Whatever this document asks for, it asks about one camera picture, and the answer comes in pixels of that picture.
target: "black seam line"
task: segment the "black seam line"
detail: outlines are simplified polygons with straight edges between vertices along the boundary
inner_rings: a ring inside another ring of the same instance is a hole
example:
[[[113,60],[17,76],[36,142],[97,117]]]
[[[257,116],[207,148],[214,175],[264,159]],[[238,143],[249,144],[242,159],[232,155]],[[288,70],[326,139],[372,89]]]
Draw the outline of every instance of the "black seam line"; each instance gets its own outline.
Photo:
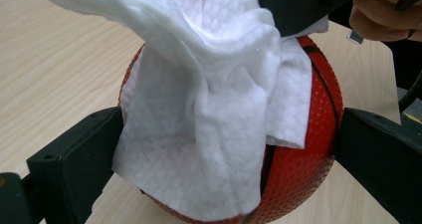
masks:
[[[319,53],[319,54],[323,55],[322,51],[317,47],[306,46],[306,47],[303,47],[303,49],[304,49],[305,52],[307,52],[307,54],[309,54],[309,53]],[[311,59],[311,63],[312,63],[314,70],[316,71],[316,74],[319,76],[319,79],[322,81],[322,85],[325,88],[325,91],[328,95],[329,102],[331,104],[332,110],[334,111],[335,126],[337,127],[337,130],[339,130],[339,128],[340,128],[339,115],[338,115],[337,109],[335,108],[334,97],[332,96],[331,92],[329,91],[329,86],[328,86],[328,83],[327,83],[325,77],[323,76],[322,72],[319,70],[319,68],[317,67],[317,65],[314,63],[314,61],[312,59]]]
[[[271,166],[273,165],[274,153],[276,147],[274,145],[266,145],[267,153],[263,164],[263,172],[261,174],[261,196],[264,194],[267,187],[268,179],[270,178]]]
[[[304,51],[307,53],[308,57],[310,57],[310,53],[319,53],[319,54],[323,55],[322,51],[318,47],[306,46],[306,47],[302,47],[302,49],[304,49]],[[335,108],[334,98],[332,97],[331,92],[329,91],[328,83],[326,82],[326,79],[323,77],[321,71],[316,66],[316,64],[314,63],[314,61],[311,57],[310,57],[310,60],[311,60],[313,69],[316,71],[316,75],[321,80],[322,85],[325,88],[326,93],[328,94],[329,102],[331,104],[331,107],[332,107],[332,110],[333,110],[334,116],[335,116],[335,126],[337,127],[337,130],[335,132],[338,132],[339,119],[338,119],[337,109]],[[263,196],[265,188],[267,187],[267,182],[268,182],[268,179],[270,178],[271,168],[273,166],[274,154],[276,152],[276,147],[274,145],[266,145],[266,148],[267,148],[267,154],[266,154],[266,159],[265,159],[264,164],[263,164],[264,172],[262,174],[261,183],[260,183],[261,197]],[[252,215],[254,213],[255,213],[255,210],[252,211],[251,213],[245,215],[242,218],[242,220],[240,220],[239,224],[247,224],[249,219],[252,217]]]

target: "orange basketball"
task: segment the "orange basketball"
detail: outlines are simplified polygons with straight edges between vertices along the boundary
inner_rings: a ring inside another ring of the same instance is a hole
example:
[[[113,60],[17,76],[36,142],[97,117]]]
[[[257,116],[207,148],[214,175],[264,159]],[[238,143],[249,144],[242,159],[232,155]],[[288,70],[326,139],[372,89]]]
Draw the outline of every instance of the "orange basketball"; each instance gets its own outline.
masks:
[[[261,224],[283,217],[307,200],[328,174],[333,157],[333,143],[342,117],[342,98],[338,82],[323,53],[309,37],[298,38],[313,64],[310,119],[305,149],[266,146],[261,172],[261,203],[247,216],[201,222],[183,216],[152,199],[177,218],[188,223]],[[133,58],[122,86],[141,49]]]

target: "textured white tissue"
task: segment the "textured white tissue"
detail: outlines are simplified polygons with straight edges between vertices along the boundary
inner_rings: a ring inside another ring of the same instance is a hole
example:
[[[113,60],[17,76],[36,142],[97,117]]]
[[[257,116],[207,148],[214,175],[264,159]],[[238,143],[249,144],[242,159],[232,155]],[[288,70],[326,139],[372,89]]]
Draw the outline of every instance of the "textured white tissue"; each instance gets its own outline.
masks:
[[[113,169],[163,204],[204,221],[249,213],[266,138],[304,147],[311,63],[257,0],[52,1],[146,41]]]

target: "basketball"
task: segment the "basketball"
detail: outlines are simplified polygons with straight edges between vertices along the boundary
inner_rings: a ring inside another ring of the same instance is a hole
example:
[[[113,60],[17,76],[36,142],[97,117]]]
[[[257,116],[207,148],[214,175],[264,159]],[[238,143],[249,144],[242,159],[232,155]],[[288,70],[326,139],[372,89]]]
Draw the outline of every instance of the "basketball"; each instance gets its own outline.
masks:
[[[305,149],[266,145],[259,206],[247,216],[215,222],[193,220],[151,197],[159,206],[188,223],[237,224],[242,221],[248,224],[264,224],[292,212],[317,190],[334,161],[333,144],[342,117],[342,98],[335,74],[317,45],[309,37],[300,37],[298,41],[313,66],[306,145]],[[141,49],[127,69],[121,87],[129,80]]]

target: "wooden table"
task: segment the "wooden table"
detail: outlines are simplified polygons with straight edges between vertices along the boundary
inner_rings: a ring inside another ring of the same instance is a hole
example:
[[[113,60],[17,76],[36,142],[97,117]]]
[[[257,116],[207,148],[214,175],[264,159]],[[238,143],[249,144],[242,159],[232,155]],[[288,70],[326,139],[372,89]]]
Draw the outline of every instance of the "wooden table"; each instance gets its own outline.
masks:
[[[103,18],[47,0],[0,0],[0,172],[28,174],[25,160],[91,112],[113,107],[143,43]],[[346,107],[399,121],[392,55],[355,45],[336,25],[312,35],[338,77]],[[183,223],[114,176],[88,223]],[[397,223],[338,163],[302,206],[274,223]]]

